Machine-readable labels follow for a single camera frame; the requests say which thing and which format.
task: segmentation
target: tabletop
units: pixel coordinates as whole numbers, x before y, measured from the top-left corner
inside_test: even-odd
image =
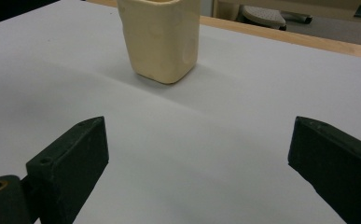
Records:
[[[110,162],[75,223],[341,224],[287,153],[296,116],[361,140],[361,58],[201,25],[174,85],[136,75],[114,7],[0,22],[0,175],[104,116]]]

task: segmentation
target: white desk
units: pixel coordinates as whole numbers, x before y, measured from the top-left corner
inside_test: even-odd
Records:
[[[202,26],[198,65],[164,86],[132,71],[116,8],[0,23],[0,175],[100,115],[110,163],[77,224],[340,224],[286,156],[297,115],[361,139],[361,58]]]

